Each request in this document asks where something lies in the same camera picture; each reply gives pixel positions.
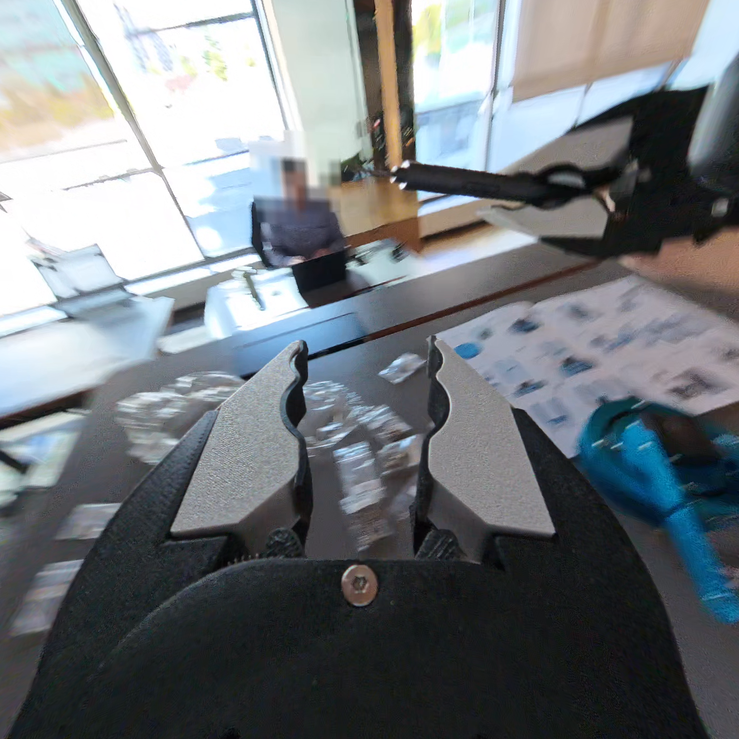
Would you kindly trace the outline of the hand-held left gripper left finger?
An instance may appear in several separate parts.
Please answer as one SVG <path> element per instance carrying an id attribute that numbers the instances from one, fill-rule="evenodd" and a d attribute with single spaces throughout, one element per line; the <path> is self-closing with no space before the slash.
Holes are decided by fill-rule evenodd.
<path id="1" fill-rule="evenodd" d="M 273 532 L 304 549 L 313 512 L 306 414 L 308 346 L 294 341 L 223 402 L 171 524 L 174 539 L 233 537 L 263 555 Z"/>

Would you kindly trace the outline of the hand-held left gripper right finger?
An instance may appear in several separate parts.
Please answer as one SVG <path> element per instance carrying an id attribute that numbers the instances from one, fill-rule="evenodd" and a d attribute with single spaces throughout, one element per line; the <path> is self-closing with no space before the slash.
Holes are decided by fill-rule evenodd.
<path id="1" fill-rule="evenodd" d="M 556 529 L 511 405 L 441 338 L 428 346 L 430 430 L 415 503 L 415 559 L 496 562 L 498 540 Z"/>

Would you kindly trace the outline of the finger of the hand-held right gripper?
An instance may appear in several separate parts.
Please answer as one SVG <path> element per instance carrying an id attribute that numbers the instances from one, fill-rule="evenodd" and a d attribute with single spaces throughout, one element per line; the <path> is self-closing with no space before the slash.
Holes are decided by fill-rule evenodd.
<path id="1" fill-rule="evenodd" d="M 550 210 L 488 205 L 477 214 L 492 226 L 531 236 L 570 254 L 614 257 L 603 241 L 609 212 L 601 205 L 565 205 Z"/>
<path id="2" fill-rule="evenodd" d="M 589 194 L 624 169 L 632 117 L 586 125 L 544 144 L 502 171 L 503 194 Z"/>

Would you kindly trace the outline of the black handled screwdriver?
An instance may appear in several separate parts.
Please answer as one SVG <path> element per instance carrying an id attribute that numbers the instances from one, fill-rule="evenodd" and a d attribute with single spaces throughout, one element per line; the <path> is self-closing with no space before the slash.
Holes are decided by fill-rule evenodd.
<path id="1" fill-rule="evenodd" d="M 578 194 L 577 189 L 549 183 L 532 174 L 493 174 L 415 161 L 395 166 L 390 181 L 409 191 L 522 202 L 540 208 Z"/>

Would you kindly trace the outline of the blue toy robot arm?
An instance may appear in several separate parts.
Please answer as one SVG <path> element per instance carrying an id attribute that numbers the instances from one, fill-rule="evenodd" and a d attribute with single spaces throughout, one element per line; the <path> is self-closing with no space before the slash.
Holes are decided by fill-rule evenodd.
<path id="1" fill-rule="evenodd" d="M 610 504 L 666 533 L 705 609 L 719 622 L 737 624 L 737 586 L 709 538 L 737 526 L 737 435 L 628 397 L 594 411 L 578 457 Z"/>

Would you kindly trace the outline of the wood edged dark desk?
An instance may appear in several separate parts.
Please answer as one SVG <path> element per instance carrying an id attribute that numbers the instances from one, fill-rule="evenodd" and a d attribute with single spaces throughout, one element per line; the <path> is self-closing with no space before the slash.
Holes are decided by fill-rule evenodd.
<path id="1" fill-rule="evenodd" d="M 312 308 L 379 288 L 428 276 L 424 259 L 392 240 L 359 247 L 346 264 L 344 280 L 302 293 L 290 269 L 267 270 L 255 264 L 236 268 L 230 279 L 210 288 L 205 327 L 213 339 L 272 324 Z"/>

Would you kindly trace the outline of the person's right hand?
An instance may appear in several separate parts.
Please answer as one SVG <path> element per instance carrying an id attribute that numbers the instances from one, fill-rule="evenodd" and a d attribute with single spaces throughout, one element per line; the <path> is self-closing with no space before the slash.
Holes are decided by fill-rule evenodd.
<path id="1" fill-rule="evenodd" d="M 738 298 L 738 246 L 734 242 L 710 242 L 700 246 L 674 243 L 658 254 L 633 254 L 619 258 L 619 265 L 653 282 Z"/>

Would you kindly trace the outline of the crumpled clear plastic wrap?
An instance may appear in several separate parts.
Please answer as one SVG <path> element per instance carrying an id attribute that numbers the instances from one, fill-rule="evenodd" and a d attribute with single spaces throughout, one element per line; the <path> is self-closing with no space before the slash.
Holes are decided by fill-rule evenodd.
<path id="1" fill-rule="evenodd" d="M 149 466 L 158 464 L 205 413 L 243 384 L 230 374 L 198 372 L 118 401 L 115 421 L 124 431 L 128 455 Z"/>

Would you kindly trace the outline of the beige roller blind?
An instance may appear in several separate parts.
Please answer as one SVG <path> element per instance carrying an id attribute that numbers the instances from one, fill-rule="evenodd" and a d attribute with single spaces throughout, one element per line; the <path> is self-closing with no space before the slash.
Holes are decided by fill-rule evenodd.
<path id="1" fill-rule="evenodd" d="M 679 62 L 708 1 L 523 1 L 513 102 Z"/>

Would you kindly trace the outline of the small clear parts bag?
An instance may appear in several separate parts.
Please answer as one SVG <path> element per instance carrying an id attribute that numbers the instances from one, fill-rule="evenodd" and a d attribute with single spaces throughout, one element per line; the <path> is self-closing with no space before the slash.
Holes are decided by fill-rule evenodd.
<path id="1" fill-rule="evenodd" d="M 106 529 L 119 508 L 119 503 L 77 505 L 60 523 L 55 534 L 55 540 L 96 540 Z"/>
<path id="2" fill-rule="evenodd" d="M 53 562 L 34 576 L 11 623 L 12 637 L 42 634 L 51 628 L 82 562 L 81 559 Z"/>
<path id="3" fill-rule="evenodd" d="M 378 377 L 384 381 L 395 385 L 399 385 L 412 375 L 416 374 L 422 368 L 425 368 L 427 360 L 420 357 L 416 353 L 403 353 L 396 357 L 388 366 L 384 367 Z"/>

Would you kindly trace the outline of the printed instruction sheet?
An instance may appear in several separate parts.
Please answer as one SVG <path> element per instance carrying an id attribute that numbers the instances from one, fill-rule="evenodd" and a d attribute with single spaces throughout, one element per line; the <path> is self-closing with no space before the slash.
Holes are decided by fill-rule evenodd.
<path id="1" fill-rule="evenodd" d="M 566 457 L 589 417 L 633 397 L 702 415 L 738 400 L 738 329 L 629 276 L 494 309 L 438 334 Z"/>

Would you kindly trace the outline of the wooden pillar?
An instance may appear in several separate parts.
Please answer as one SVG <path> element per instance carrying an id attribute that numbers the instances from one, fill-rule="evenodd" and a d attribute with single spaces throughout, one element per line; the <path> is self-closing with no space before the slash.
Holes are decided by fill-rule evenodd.
<path id="1" fill-rule="evenodd" d="M 411 1 L 374 1 L 385 160 L 393 169 L 415 159 Z"/>

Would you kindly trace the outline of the dark laptop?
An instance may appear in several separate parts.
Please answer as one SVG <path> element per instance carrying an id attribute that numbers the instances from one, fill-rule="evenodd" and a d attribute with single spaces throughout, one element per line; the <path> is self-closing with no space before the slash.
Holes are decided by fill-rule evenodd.
<path id="1" fill-rule="evenodd" d="M 291 272 L 298 291 L 311 293 L 346 280 L 346 250 L 344 248 L 296 262 Z"/>

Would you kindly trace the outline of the black mesh chair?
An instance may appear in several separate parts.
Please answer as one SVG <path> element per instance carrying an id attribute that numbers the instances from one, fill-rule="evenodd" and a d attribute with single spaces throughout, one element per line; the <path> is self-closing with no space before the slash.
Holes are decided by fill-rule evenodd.
<path id="1" fill-rule="evenodd" d="M 88 320 L 132 304 L 133 294 L 98 245 L 76 251 L 40 242 L 33 247 L 29 260 L 53 294 L 50 306 L 67 318 Z"/>

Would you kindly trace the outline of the window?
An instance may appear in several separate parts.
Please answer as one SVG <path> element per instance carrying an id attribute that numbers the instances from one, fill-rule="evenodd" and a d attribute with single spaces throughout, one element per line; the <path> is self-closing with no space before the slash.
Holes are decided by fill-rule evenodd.
<path id="1" fill-rule="evenodd" d="M 259 2 L 2 1 L 2 318 L 54 301 L 34 244 L 124 282 L 255 253 L 250 144 L 282 140 Z"/>

